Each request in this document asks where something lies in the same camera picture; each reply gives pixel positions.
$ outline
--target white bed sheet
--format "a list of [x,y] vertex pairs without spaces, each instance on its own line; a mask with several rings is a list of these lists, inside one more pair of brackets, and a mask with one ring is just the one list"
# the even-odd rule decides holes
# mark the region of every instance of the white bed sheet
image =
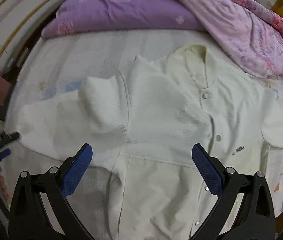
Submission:
[[[24,105],[77,90],[87,76],[108,78],[119,69],[125,72],[128,63],[138,54],[147,60],[154,60],[187,44],[203,44],[216,57],[237,67],[208,33],[132,30],[77,34],[47,41],[40,39],[19,75],[5,130],[11,131],[14,116]],[[260,82],[267,86],[267,80]],[[11,193],[21,171],[28,170],[31,174],[46,172],[49,167],[61,164],[19,143],[14,143],[11,149],[13,154],[2,164]],[[270,150],[266,177],[275,213],[279,215],[283,211],[283,150]],[[109,178],[108,171],[89,168],[75,194],[68,198],[84,226],[96,239],[111,239],[107,226]]]

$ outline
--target purple blanket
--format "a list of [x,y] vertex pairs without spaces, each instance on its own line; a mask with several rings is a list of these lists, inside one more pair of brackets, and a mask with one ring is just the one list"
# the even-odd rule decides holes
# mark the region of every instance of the purple blanket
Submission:
[[176,0],[67,0],[42,30],[45,39],[70,33],[123,29],[205,31]]

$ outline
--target pink blanket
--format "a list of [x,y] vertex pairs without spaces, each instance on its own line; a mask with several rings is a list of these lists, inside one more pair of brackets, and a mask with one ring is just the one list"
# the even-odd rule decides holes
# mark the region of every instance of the pink blanket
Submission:
[[283,19],[253,0],[179,0],[245,72],[283,74]]

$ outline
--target blue gripper pad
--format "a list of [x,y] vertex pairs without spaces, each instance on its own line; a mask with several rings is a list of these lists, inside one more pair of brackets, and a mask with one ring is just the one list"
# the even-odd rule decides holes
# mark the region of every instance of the blue gripper pad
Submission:
[[195,163],[197,169],[203,177],[203,180],[208,186],[209,191],[213,195],[220,197],[223,192],[222,178],[220,177],[214,166],[211,164],[208,157],[197,145],[194,145],[191,156],[193,158],[193,162]]
[[63,177],[61,192],[64,198],[75,192],[75,189],[87,170],[88,165],[92,161],[92,158],[93,149],[87,144]]

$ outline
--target bed sheet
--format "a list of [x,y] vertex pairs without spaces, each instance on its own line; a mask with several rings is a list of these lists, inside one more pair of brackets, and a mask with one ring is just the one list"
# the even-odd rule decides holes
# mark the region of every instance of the bed sheet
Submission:
[[[129,63],[138,54],[154,60],[187,44],[205,45],[216,57],[238,68],[208,33],[131,30],[85,33],[47,41],[40,39],[19,75],[8,108],[5,130],[11,131],[14,116],[24,105],[77,90],[87,76],[109,78],[119,69],[126,72]],[[274,82],[283,89],[278,81]],[[267,80],[260,80],[260,83],[268,87]],[[283,96],[278,100],[283,106]],[[2,164],[11,193],[21,171],[46,172],[49,167],[60,165],[60,162],[32,152],[19,143],[14,143],[12,150],[14,154]],[[283,211],[283,150],[270,149],[266,170],[278,216]],[[107,226],[107,185],[110,176],[102,168],[87,169],[75,194],[69,197],[76,214],[96,239],[110,239]],[[56,221],[53,225],[58,231],[61,230]]]

